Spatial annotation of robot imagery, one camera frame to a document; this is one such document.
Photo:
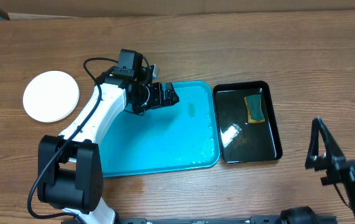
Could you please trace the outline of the yellow-green plate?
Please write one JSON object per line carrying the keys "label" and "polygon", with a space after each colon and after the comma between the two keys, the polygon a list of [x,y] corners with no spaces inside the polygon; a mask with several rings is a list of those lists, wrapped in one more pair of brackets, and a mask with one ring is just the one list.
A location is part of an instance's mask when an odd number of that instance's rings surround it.
{"label": "yellow-green plate", "polygon": [[60,101],[50,105],[48,112],[48,123],[54,123],[69,117],[78,106],[79,100],[74,103],[72,101]]}

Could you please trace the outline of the white plate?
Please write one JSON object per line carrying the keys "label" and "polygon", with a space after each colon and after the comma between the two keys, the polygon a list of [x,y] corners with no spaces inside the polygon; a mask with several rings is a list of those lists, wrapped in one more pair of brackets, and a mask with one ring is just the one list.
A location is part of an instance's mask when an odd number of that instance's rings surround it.
{"label": "white plate", "polygon": [[77,106],[80,90],[75,79],[62,71],[37,75],[25,88],[22,104],[34,120],[52,123],[66,118]]}

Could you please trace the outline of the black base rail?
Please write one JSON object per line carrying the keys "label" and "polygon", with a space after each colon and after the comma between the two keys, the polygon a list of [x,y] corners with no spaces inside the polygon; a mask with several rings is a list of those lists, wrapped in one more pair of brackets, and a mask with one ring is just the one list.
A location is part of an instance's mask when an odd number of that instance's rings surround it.
{"label": "black base rail", "polygon": [[250,218],[211,218],[211,219],[163,219],[146,220],[145,218],[118,218],[115,224],[281,224],[278,215],[259,215]]}

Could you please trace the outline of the black water tray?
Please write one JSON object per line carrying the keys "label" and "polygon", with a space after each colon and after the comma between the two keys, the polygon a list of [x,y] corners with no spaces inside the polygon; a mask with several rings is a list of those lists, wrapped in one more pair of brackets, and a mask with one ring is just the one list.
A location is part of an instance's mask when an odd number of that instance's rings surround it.
{"label": "black water tray", "polygon": [[[263,123],[248,123],[244,97],[249,95],[261,95]],[[270,88],[265,81],[216,85],[213,100],[224,162],[276,161],[282,157]]]}

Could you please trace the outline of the yellow green sponge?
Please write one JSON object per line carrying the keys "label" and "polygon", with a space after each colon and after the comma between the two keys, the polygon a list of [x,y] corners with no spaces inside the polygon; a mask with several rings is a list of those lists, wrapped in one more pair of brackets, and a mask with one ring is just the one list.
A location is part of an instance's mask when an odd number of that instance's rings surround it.
{"label": "yellow green sponge", "polygon": [[262,112],[262,97],[261,95],[249,95],[244,97],[244,102],[247,109],[247,121],[250,124],[263,123],[265,121]]}

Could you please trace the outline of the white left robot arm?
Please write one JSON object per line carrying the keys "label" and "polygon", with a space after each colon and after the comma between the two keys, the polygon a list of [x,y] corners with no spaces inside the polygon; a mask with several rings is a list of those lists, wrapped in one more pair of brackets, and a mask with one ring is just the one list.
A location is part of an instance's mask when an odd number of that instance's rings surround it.
{"label": "white left robot arm", "polygon": [[38,177],[27,200],[38,219],[71,216],[80,223],[115,223],[116,212],[102,198],[99,145],[116,116],[131,105],[137,115],[179,101],[171,83],[154,82],[156,65],[111,67],[94,79],[93,94],[59,136],[39,142]]}

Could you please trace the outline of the blue plastic tray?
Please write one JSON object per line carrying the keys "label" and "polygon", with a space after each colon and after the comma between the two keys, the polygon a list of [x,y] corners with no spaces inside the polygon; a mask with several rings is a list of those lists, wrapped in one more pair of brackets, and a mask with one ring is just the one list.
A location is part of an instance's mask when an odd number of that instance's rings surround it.
{"label": "blue plastic tray", "polygon": [[214,166],[221,155],[211,87],[175,82],[180,101],[119,113],[99,147],[103,177],[153,174]]}

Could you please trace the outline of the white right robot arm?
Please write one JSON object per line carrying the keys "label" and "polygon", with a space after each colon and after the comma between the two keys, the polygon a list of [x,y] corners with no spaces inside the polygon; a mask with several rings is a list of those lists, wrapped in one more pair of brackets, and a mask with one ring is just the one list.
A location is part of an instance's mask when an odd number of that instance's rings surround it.
{"label": "white right robot arm", "polygon": [[338,143],[318,117],[311,124],[311,138],[305,161],[306,169],[326,172],[322,185],[333,185],[355,219],[355,160],[348,161]]}

